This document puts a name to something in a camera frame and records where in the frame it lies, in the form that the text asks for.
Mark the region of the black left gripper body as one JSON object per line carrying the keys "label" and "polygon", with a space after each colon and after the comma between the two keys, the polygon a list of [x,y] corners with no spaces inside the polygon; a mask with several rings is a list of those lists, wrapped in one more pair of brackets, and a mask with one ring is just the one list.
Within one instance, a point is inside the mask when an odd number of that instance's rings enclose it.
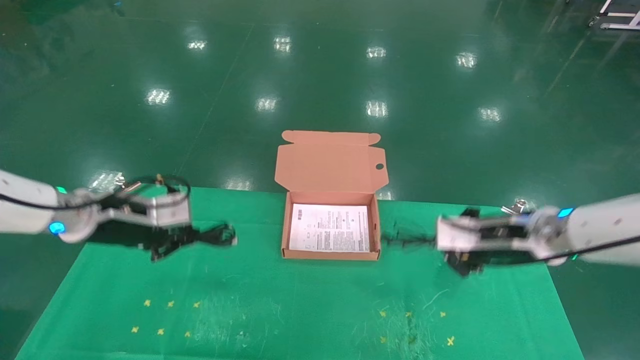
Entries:
{"label": "black left gripper body", "polygon": [[152,248],[160,248],[166,242],[169,233],[167,228],[108,221],[100,224],[87,242],[150,251]]}

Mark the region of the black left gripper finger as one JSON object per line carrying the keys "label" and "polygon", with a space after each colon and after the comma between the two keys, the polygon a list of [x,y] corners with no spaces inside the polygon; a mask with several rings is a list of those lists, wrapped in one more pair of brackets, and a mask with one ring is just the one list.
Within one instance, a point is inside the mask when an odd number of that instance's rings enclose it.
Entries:
{"label": "black left gripper finger", "polygon": [[173,239],[197,239],[204,242],[219,242],[221,230],[219,227],[195,228],[192,225],[184,225],[173,229]]}
{"label": "black left gripper finger", "polygon": [[153,242],[149,244],[150,260],[153,264],[160,262],[169,255],[178,251],[180,248],[185,248],[198,243],[206,243],[203,240],[198,239],[169,239],[160,242]]}

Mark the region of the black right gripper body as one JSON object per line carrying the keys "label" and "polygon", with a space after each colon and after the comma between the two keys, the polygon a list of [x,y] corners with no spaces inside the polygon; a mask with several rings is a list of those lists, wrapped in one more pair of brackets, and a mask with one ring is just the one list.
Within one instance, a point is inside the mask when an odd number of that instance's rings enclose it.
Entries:
{"label": "black right gripper body", "polygon": [[489,250],[479,255],[478,269],[487,267],[509,267],[515,265],[534,264],[538,259],[528,251],[523,250]]}

